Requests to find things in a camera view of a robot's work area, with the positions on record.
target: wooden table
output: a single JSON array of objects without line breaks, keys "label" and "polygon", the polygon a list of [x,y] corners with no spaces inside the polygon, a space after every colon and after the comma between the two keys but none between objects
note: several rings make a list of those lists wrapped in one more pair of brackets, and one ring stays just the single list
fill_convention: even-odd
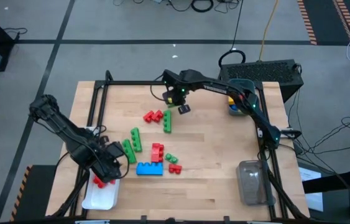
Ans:
[{"label": "wooden table", "polygon": [[[77,126],[86,125],[93,86],[94,82],[78,83],[70,115]],[[160,95],[164,92],[164,86],[153,86],[153,91]],[[287,127],[279,84],[264,83],[264,93],[270,122],[280,129]],[[163,176],[137,176],[136,164],[132,164],[129,174],[121,180],[117,205],[109,211],[89,210],[89,219],[138,220],[141,215],[147,215],[149,220],[169,217],[223,220],[224,216],[230,216],[233,221],[270,220],[267,206],[249,207],[241,203],[237,187],[237,165],[241,161],[257,159],[258,145],[253,120],[228,115],[227,97],[210,91],[191,92],[187,103],[191,107],[191,112],[187,114],[180,116],[176,108],[171,109],[172,134],[165,134],[162,123],[149,124],[142,119],[150,110],[167,109],[164,102],[150,94],[149,86],[109,86],[103,125],[107,126],[105,134],[110,140],[130,138],[130,130],[138,127],[143,148],[142,153],[136,154],[138,162],[149,162],[152,143],[159,142],[165,145],[165,152],[179,158],[183,170],[180,175],[170,174],[165,161]],[[292,146],[288,139],[281,140],[281,144]],[[309,217],[295,153],[280,146],[277,159],[284,190],[301,212]],[[63,160],[58,167],[47,215],[55,212],[74,188],[77,168],[70,158]],[[81,212],[84,192],[82,190],[78,200],[77,214]],[[273,193],[277,199],[276,214],[281,217],[274,189]]]}]

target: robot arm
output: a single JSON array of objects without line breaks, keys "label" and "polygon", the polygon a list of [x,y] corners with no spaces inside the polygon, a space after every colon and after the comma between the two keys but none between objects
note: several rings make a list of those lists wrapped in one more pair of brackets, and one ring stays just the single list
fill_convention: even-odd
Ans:
[{"label": "robot arm", "polygon": [[38,123],[44,120],[52,132],[66,144],[71,158],[82,168],[92,171],[104,183],[121,177],[117,158],[123,150],[119,142],[100,144],[97,136],[85,128],[78,128],[61,114],[52,95],[42,95],[30,104],[30,116]]},{"label": "robot arm", "polygon": [[203,76],[195,70],[181,71],[179,75],[165,70],[162,80],[167,87],[167,91],[162,94],[166,104],[175,106],[184,105],[189,91],[205,89],[220,94],[228,95],[233,100],[238,109],[244,114],[251,116],[256,126],[262,130],[263,140],[267,147],[278,148],[280,142],[280,130],[272,126],[264,117],[258,105],[252,105],[248,98],[255,93],[237,86]]}]

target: blue block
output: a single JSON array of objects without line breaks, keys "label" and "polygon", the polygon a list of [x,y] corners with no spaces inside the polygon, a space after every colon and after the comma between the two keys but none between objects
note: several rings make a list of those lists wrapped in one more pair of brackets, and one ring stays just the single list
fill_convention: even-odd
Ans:
[{"label": "blue block", "polygon": [[145,162],[138,163],[136,168],[137,175],[162,175],[163,166],[162,162]]}]

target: yellow cable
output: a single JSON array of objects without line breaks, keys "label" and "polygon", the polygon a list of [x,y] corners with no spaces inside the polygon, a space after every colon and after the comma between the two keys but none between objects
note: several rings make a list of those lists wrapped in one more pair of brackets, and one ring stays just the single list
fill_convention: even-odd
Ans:
[{"label": "yellow cable", "polygon": [[267,29],[269,28],[270,26],[270,23],[272,21],[272,18],[273,18],[273,15],[274,15],[274,12],[275,12],[275,9],[277,8],[277,4],[279,3],[279,0],[275,0],[275,3],[274,3],[274,7],[273,7],[273,10],[272,10],[272,13],[270,15],[270,19],[266,25],[266,28],[264,29],[264,33],[263,33],[263,40],[262,40],[262,46],[260,47],[260,54],[259,54],[259,60],[261,60],[262,58],[262,54],[263,54],[263,46],[264,46],[264,40],[266,38],[266,33],[267,33]]}]

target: green block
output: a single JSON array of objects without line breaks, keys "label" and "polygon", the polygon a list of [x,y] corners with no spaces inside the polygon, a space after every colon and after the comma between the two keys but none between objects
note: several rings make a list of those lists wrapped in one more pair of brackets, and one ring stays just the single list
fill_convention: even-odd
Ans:
[{"label": "green block", "polygon": [[127,155],[127,157],[129,158],[129,163],[130,164],[136,163],[137,162],[136,156],[135,156],[135,153],[133,152],[130,140],[125,139],[122,142],[122,146],[124,146],[124,152]]},{"label": "green block", "polygon": [[172,116],[170,110],[163,112],[163,131],[165,133],[172,133]]},{"label": "green block", "polygon": [[173,155],[171,155],[169,153],[167,153],[165,155],[165,160],[168,160],[169,162],[171,162],[173,164],[176,164],[179,161],[175,156],[173,156]]},{"label": "green block", "polygon": [[139,128],[134,128],[131,130],[131,137],[133,143],[133,150],[135,152],[142,152],[142,143],[140,141]]}]

